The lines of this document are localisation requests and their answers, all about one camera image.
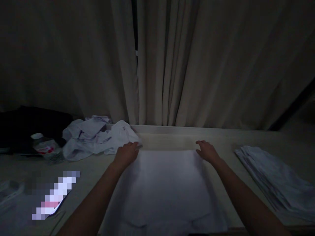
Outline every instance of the right hand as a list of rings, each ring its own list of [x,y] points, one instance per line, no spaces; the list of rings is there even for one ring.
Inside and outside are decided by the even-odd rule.
[[[202,140],[197,141],[196,144],[200,146],[200,150],[196,149],[196,152],[199,154],[199,156],[201,156],[202,159],[210,162],[211,164],[217,160],[220,160],[220,156],[218,155],[214,146],[212,146],[210,143]]]

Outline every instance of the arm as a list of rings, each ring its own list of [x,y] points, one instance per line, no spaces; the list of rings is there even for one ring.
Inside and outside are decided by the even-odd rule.
[[[233,206],[250,235],[291,235],[279,219],[232,171],[206,141],[197,141],[196,152],[217,171]]]
[[[138,143],[119,147],[114,161],[58,232],[63,235],[97,235],[116,184],[138,156]]]

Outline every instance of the folded white clothes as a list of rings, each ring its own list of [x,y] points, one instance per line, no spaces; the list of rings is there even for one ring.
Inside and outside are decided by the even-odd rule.
[[[227,229],[196,151],[140,150],[115,188],[103,235],[188,235]]]
[[[63,147],[63,155],[68,161],[79,161],[92,154],[104,152],[114,155],[118,147],[128,142],[138,142],[141,139],[125,121],[118,121],[112,130],[106,130],[105,125],[110,122],[107,116],[92,116],[85,121],[77,119],[65,128],[62,137],[67,141]]]
[[[243,146],[235,153],[267,200],[280,213],[315,222],[315,188],[279,158],[258,147]]]

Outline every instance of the bottle cap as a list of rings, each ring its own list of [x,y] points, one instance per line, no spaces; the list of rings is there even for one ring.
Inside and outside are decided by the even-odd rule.
[[[32,134],[32,135],[31,135],[31,138],[32,138],[32,139],[40,139],[40,138],[42,138],[42,137],[44,137],[44,135],[41,134],[41,133],[36,133],[36,134]]]

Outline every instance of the forearm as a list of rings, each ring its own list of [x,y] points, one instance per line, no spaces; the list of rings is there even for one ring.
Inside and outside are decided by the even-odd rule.
[[[291,235],[279,219],[224,160],[212,163],[244,226],[251,235]]]
[[[57,235],[97,235],[113,191],[123,171],[123,168],[110,164]]]

